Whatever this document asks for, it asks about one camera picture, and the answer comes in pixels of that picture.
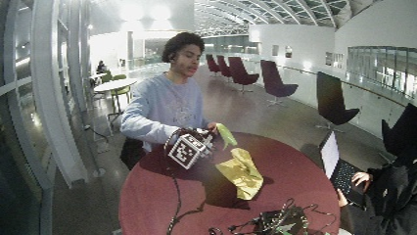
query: white column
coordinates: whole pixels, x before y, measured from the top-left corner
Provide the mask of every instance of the white column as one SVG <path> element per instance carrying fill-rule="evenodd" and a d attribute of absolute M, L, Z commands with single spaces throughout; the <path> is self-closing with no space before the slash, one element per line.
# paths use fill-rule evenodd
<path fill-rule="evenodd" d="M 65 182 L 72 187 L 73 181 L 88 181 L 89 176 L 70 131 L 58 80 L 58 4 L 58 0 L 36 0 L 33 4 L 30 74 L 36 108 L 53 159 Z"/>

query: floor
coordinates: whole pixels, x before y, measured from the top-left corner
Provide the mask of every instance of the floor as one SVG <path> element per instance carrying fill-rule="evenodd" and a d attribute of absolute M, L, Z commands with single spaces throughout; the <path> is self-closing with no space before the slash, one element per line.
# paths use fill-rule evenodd
<path fill-rule="evenodd" d="M 165 67 L 146 67 L 130 71 L 128 76 L 141 79 L 162 70 Z M 273 97 L 262 87 L 250 85 L 245 89 L 253 92 L 237 92 L 234 90 L 241 87 L 226 83 L 225 77 L 213 76 L 206 66 L 201 66 L 195 79 L 203 92 L 206 118 L 222 123 L 231 131 L 249 132 L 281 141 L 322 167 L 318 145 L 327 131 L 315 128 L 317 124 L 326 122 L 314 108 L 289 98 L 281 99 L 285 107 L 267 106 L 267 100 Z M 90 175 L 89 182 L 76 182 L 69 189 L 57 171 L 53 234 L 121 234 L 118 195 L 129 170 L 118 159 L 125 140 L 118 131 L 120 118 L 109 128 L 105 121 L 108 112 L 112 112 L 110 99 L 101 99 L 93 102 L 86 114 L 89 144 L 82 149 L 82 158 Z M 341 157 L 362 169 L 381 166 L 386 162 L 379 156 L 385 151 L 382 140 L 351 124 L 337 128 L 343 131 L 335 133 Z"/>

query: table top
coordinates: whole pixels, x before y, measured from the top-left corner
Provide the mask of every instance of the table top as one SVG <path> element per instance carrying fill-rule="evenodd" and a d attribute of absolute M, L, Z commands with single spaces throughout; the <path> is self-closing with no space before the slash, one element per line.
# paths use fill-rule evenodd
<path fill-rule="evenodd" d="M 98 77 L 102 77 L 104 75 L 106 75 L 106 73 L 98 73 L 98 74 L 94 74 L 92 75 L 89 78 L 98 78 Z"/>
<path fill-rule="evenodd" d="M 97 85 L 93 88 L 94 92 L 102 92 L 108 90 L 114 90 L 118 89 L 124 86 L 129 86 L 133 83 L 136 83 L 138 80 L 136 78 L 125 78 L 125 79 L 118 79 L 118 80 L 110 80 L 108 82 L 104 82 L 102 84 Z"/>
<path fill-rule="evenodd" d="M 179 221 L 170 234 L 203 235 L 209 234 L 210 227 L 227 234 L 230 225 L 243 224 L 261 212 L 279 210 L 289 198 L 298 207 L 317 205 L 318 212 L 305 209 L 309 234 L 315 231 L 337 234 L 339 208 L 323 171 L 299 151 L 277 140 L 239 132 L 233 135 L 238 145 L 222 150 L 222 140 L 215 137 L 211 160 L 197 160 L 187 170 L 165 158 L 161 150 L 143 156 L 126 177 L 120 194 L 118 219 L 124 235 L 166 234 L 178 203 L 166 164 L 174 172 L 181 194 Z M 235 198 L 234 185 L 214 167 L 231 159 L 230 150 L 235 147 L 249 151 L 263 177 L 263 186 L 249 201 Z"/>

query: hand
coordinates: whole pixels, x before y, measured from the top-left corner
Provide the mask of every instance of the hand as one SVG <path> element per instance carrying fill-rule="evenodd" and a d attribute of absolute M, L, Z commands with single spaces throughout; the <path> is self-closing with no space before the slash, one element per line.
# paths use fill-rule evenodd
<path fill-rule="evenodd" d="M 354 183 L 355 186 L 365 182 L 363 192 L 366 192 L 371 181 L 373 175 L 365 172 L 355 172 L 351 177 L 351 182 Z"/>
<path fill-rule="evenodd" d="M 347 205 L 347 200 L 343 197 L 343 194 L 339 189 L 337 189 L 335 192 L 337 192 L 337 199 L 338 199 L 338 207 L 341 208 Z"/>
<path fill-rule="evenodd" d="M 215 122 L 210 122 L 207 124 L 207 130 L 209 132 L 211 132 L 213 134 L 217 134 L 217 123 Z"/>

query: electronic device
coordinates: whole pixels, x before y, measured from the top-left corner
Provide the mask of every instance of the electronic device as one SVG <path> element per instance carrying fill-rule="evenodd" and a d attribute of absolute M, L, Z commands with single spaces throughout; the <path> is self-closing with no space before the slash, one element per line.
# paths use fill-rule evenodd
<path fill-rule="evenodd" d="M 349 203 L 363 207 L 363 183 L 358 186 L 351 182 L 355 172 L 362 171 L 353 164 L 339 158 L 335 135 L 327 132 L 319 145 L 326 177 L 334 188 L 338 188 Z"/>
<path fill-rule="evenodd" d="M 207 130 L 186 130 L 179 135 L 167 156 L 186 169 L 189 169 L 198 158 L 210 154 L 213 135 Z"/>

